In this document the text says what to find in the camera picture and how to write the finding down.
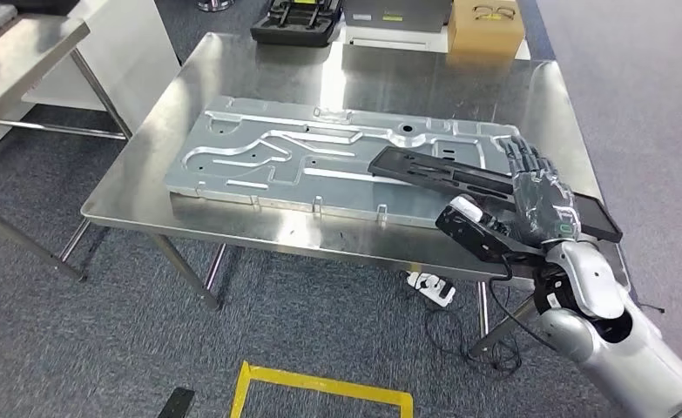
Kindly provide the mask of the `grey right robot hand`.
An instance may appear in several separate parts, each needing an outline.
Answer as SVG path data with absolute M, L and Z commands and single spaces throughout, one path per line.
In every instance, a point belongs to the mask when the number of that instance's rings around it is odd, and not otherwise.
M 560 178 L 557 168 L 523 137 L 498 140 L 508 159 L 518 237 L 529 246 L 575 240 L 581 219 L 575 194 Z

